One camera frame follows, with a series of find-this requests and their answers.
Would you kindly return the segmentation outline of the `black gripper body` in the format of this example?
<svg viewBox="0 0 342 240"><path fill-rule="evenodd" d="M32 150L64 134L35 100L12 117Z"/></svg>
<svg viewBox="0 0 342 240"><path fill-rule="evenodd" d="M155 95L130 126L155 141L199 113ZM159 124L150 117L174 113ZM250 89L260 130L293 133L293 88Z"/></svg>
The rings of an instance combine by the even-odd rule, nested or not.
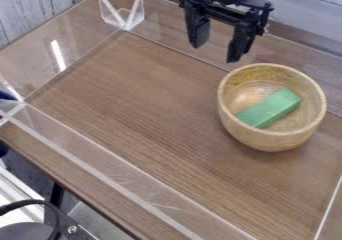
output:
<svg viewBox="0 0 342 240"><path fill-rule="evenodd" d="M210 18L230 25L248 22L264 35L274 5L268 0L181 0L186 21L191 27Z"/></svg>

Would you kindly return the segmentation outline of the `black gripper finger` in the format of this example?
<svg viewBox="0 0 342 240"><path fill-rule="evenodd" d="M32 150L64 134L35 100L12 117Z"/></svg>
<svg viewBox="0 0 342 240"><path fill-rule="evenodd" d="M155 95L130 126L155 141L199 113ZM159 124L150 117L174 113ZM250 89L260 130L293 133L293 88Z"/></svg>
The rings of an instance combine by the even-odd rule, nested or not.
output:
<svg viewBox="0 0 342 240"><path fill-rule="evenodd" d="M202 5L185 1L185 18L189 41L191 46L198 49L210 37L210 19Z"/></svg>
<svg viewBox="0 0 342 240"><path fill-rule="evenodd" d="M237 24L234 29L233 40L229 44L227 62L235 63L241 57L249 52L252 44L256 39L254 26L242 21Z"/></svg>

